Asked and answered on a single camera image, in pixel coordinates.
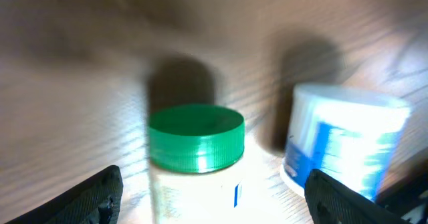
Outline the green lid white jar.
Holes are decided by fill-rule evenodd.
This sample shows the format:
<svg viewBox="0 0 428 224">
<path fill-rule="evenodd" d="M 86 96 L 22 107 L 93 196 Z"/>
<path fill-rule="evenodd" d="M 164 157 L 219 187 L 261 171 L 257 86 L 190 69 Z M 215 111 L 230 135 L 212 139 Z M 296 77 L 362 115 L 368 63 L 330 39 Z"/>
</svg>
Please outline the green lid white jar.
<svg viewBox="0 0 428 224">
<path fill-rule="evenodd" d="M 245 120 L 222 106 L 189 104 L 150 115 L 155 223 L 281 223 L 245 153 Z"/>
</svg>

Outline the white blue label tub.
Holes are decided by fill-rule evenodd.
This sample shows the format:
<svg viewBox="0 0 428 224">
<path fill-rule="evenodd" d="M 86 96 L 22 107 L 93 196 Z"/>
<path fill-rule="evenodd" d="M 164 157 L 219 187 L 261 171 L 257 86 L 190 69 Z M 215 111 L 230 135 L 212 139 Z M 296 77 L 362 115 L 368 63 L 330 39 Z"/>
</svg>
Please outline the white blue label tub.
<svg viewBox="0 0 428 224">
<path fill-rule="evenodd" d="M 306 179 L 319 169 L 374 201 L 411 111 L 407 101 L 379 92 L 295 85 L 282 180 L 304 196 Z"/>
</svg>

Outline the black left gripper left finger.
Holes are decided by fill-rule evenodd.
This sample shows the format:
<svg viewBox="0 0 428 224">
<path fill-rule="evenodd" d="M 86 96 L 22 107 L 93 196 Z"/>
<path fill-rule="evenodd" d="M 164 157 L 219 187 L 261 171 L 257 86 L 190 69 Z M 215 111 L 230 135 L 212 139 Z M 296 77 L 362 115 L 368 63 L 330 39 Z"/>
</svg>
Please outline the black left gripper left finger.
<svg viewBox="0 0 428 224">
<path fill-rule="evenodd" d="M 122 194 L 120 168 L 110 165 L 6 224 L 117 224 Z"/>
</svg>

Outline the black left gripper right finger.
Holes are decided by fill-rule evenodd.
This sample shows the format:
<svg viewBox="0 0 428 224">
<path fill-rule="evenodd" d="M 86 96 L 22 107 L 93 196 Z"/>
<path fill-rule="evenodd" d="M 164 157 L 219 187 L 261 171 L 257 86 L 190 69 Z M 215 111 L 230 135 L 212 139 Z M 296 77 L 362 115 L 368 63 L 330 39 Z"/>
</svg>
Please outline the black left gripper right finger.
<svg viewBox="0 0 428 224">
<path fill-rule="evenodd" d="M 318 169 L 310 172 L 304 196 L 315 224 L 408 223 Z"/>
</svg>

